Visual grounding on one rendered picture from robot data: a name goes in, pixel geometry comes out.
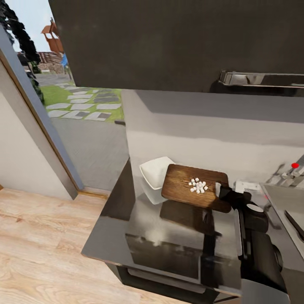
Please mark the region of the cutting board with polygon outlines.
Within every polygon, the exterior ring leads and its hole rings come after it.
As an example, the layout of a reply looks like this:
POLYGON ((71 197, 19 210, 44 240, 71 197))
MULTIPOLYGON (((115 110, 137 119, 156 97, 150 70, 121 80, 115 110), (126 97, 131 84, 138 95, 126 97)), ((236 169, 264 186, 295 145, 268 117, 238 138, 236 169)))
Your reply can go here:
POLYGON ((166 199, 229 213, 232 207, 229 202, 217 197, 216 182, 220 183, 222 187, 229 188, 228 176, 223 172, 169 164, 161 195, 166 199), (196 181, 196 178, 199 181, 196 181), (199 190, 199 193, 197 191, 191 192, 190 189, 195 186, 188 183, 192 183, 192 179, 195 183, 204 184, 203 189, 205 187, 208 187, 208 189, 204 189, 204 193, 201 193, 201 190, 199 190))

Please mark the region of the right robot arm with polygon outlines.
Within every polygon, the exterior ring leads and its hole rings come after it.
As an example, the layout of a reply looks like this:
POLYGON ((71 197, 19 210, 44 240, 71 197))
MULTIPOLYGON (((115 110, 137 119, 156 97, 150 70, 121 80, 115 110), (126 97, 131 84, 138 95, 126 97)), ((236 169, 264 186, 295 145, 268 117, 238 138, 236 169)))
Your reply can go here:
POLYGON ((236 180, 235 188, 220 188, 219 199, 234 209, 238 259, 241 260, 242 304, 291 304, 281 275, 283 260, 272 244, 265 211, 250 201, 247 190, 261 190, 255 183, 236 180))

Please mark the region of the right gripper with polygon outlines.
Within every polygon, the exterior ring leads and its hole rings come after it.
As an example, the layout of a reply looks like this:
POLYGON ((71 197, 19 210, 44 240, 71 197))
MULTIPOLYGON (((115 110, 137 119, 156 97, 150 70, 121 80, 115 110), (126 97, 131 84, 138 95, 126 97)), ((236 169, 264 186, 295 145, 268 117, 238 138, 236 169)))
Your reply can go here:
POLYGON ((250 201, 251 197, 252 195, 245 191, 244 193, 237 193, 233 191, 231 188, 225 188, 225 187, 220 188, 219 199, 229 202, 230 205, 232 205, 232 202, 236 198, 245 198, 246 200, 250 201))

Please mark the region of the parer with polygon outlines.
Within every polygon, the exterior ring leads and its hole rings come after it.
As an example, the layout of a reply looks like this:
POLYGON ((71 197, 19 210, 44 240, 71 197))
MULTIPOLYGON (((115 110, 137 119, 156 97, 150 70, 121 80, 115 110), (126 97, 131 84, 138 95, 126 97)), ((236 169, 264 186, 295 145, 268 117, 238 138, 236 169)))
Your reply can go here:
POLYGON ((295 222, 295 220, 291 217, 291 215, 288 212, 286 212, 286 214, 289 217, 290 221, 298 229, 298 231, 300 232, 301 236, 304 238, 304 231, 302 230, 302 228, 295 222))

